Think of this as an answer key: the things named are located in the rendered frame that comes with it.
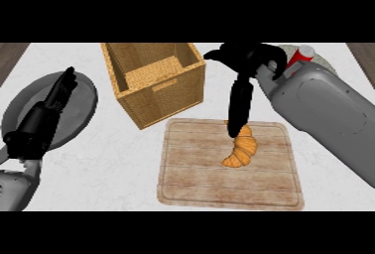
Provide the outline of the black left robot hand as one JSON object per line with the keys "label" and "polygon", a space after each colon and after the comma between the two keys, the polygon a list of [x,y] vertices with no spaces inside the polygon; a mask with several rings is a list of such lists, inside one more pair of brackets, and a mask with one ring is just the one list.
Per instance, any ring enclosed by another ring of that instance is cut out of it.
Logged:
{"label": "black left robot hand", "polygon": [[40,160],[43,158],[77,86],[76,69],[70,67],[58,78],[46,99],[39,101],[28,111],[18,129],[8,132],[3,137],[9,159]]}

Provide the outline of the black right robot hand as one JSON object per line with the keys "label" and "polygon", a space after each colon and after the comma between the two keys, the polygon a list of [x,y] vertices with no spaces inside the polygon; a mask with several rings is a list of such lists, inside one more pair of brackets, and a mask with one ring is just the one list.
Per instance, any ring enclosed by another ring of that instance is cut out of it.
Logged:
{"label": "black right robot hand", "polygon": [[236,138],[248,124],[254,86],[251,79],[276,80],[285,71],[287,54],[282,48],[263,43],[225,43],[219,50],[204,55],[226,65],[236,73],[229,104],[229,136]]}

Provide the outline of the golden croissant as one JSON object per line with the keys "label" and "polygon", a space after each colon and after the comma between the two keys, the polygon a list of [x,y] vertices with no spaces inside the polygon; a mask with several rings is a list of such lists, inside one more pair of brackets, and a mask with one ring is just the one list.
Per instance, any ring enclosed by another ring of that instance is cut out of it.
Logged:
{"label": "golden croissant", "polygon": [[232,154],[223,160],[222,164],[229,168],[239,168],[251,163],[253,156],[259,151],[259,142],[253,135],[253,129],[248,125],[242,127],[233,144],[235,147]]}

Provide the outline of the tan wicker basket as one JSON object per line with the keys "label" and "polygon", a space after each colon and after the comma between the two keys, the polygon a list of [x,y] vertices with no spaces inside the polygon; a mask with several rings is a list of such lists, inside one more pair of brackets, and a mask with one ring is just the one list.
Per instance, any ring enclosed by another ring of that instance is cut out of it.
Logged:
{"label": "tan wicker basket", "polygon": [[204,101],[205,61],[192,43],[102,43],[114,97],[139,129]]}

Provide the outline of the pale wooden cutting board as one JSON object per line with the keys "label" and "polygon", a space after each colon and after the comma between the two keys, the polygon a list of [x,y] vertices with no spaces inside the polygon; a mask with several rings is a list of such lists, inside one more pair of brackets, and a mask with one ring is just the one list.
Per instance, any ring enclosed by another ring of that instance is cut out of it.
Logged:
{"label": "pale wooden cutting board", "polygon": [[232,138],[225,120],[171,119],[164,132],[157,197],[170,205],[303,209],[284,125],[253,122]]}

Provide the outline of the grey oval plate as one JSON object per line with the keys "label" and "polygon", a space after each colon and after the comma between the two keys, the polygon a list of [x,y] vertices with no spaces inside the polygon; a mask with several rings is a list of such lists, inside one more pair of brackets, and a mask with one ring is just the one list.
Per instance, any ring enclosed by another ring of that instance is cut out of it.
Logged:
{"label": "grey oval plate", "polygon": [[81,133],[95,116],[98,92],[90,78],[74,72],[74,83],[59,82],[59,71],[39,78],[14,98],[3,114],[2,136],[22,132],[62,147]]}

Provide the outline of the red can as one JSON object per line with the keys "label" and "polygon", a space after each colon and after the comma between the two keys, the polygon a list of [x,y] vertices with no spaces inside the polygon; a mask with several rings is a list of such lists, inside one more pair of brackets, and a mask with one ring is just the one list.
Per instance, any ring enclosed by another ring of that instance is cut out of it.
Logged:
{"label": "red can", "polygon": [[315,57],[315,49],[309,45],[301,45],[288,61],[287,67],[291,67],[298,61],[310,62]]}

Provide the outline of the grey round plate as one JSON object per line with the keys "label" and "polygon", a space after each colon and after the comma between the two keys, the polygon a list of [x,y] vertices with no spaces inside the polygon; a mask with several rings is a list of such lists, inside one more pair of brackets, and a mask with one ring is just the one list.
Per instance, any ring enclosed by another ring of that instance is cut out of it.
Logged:
{"label": "grey round plate", "polygon": [[[279,48],[285,51],[287,58],[291,59],[294,52],[298,50],[298,46],[295,45],[279,45]],[[332,67],[328,60],[321,56],[321,54],[316,54],[312,61],[316,64],[321,64],[332,73],[337,73],[335,68]]]}

